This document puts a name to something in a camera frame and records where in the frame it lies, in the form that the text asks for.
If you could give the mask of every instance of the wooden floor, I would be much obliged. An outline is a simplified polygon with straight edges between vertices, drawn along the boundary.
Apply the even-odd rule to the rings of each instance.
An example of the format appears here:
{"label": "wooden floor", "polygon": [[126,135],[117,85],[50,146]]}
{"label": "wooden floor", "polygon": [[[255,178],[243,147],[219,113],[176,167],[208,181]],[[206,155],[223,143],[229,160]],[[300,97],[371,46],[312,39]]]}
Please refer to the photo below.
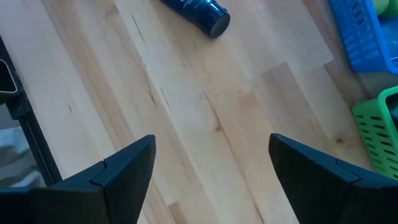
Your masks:
{"label": "wooden floor", "polygon": [[139,223],[297,223],[269,159],[281,133],[370,169],[326,0],[219,0],[219,39],[159,0],[0,0],[0,35],[63,177],[145,136]]}

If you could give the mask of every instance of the blue bottle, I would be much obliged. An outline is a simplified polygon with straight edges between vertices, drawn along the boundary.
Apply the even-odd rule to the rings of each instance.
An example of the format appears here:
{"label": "blue bottle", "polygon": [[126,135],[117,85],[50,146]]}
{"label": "blue bottle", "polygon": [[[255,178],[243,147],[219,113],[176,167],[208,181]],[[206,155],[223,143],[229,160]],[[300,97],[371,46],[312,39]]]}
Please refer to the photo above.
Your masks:
{"label": "blue bottle", "polygon": [[219,37],[228,27],[231,16],[214,0],[161,0],[210,38]]}

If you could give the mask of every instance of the black object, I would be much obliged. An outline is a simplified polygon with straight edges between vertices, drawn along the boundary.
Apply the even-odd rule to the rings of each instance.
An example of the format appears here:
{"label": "black object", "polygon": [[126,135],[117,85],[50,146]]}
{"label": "black object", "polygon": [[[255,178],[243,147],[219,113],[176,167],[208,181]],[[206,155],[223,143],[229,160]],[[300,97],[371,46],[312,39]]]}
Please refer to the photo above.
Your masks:
{"label": "black object", "polygon": [[210,38],[219,37],[231,16],[214,0],[161,0],[174,11],[196,24]]}
{"label": "black object", "polygon": [[6,103],[12,119],[18,120],[47,186],[62,180],[24,88],[0,37],[0,105]]}
{"label": "black object", "polygon": [[398,223],[398,182],[271,134],[269,154],[300,223]]}
{"label": "black object", "polygon": [[48,188],[0,190],[0,223],[137,223],[155,160],[146,136]]}

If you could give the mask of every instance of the plastic basket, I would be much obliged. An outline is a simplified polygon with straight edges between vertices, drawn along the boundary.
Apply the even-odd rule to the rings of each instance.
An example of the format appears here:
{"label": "plastic basket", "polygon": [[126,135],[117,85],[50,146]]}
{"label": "plastic basket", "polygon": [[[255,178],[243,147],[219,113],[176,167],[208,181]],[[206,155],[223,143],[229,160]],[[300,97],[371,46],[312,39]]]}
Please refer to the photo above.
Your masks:
{"label": "plastic basket", "polygon": [[398,75],[398,19],[379,20],[372,0],[329,0],[351,68]]}
{"label": "plastic basket", "polygon": [[384,90],[376,99],[353,108],[356,124],[374,170],[393,179],[398,179],[398,132],[386,99],[397,93],[398,86]]}

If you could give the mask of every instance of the green plastic basket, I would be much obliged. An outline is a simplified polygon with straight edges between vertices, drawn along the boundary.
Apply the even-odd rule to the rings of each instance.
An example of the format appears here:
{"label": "green plastic basket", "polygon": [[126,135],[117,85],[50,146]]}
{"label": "green plastic basket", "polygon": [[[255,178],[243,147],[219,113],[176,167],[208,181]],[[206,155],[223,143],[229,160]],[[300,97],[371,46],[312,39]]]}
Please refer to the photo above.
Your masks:
{"label": "green plastic basket", "polygon": [[353,113],[374,170],[398,180],[398,133],[386,105],[398,86],[354,106]]}

